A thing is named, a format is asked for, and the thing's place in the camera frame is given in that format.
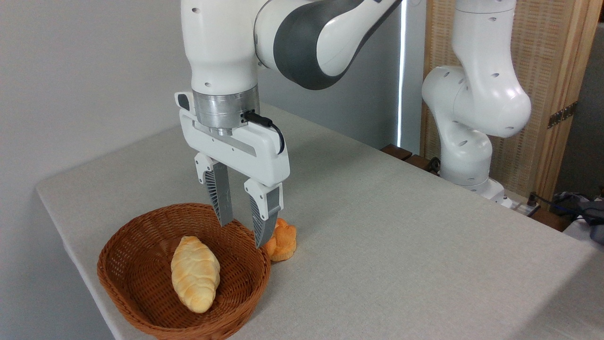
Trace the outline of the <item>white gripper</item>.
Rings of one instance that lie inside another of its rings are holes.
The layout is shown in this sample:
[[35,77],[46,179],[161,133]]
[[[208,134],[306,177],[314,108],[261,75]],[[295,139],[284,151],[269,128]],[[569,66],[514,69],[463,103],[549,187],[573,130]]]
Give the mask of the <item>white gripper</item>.
[[185,140],[199,151],[194,158],[198,181],[206,187],[220,225],[226,226],[234,219],[230,167],[250,177],[244,188],[250,197],[255,247],[265,245],[274,233],[278,212],[283,210],[282,182],[290,175],[287,149],[279,153],[278,133],[248,123],[233,129],[230,136],[220,136],[198,122],[191,92],[175,93],[175,101],[180,107]]

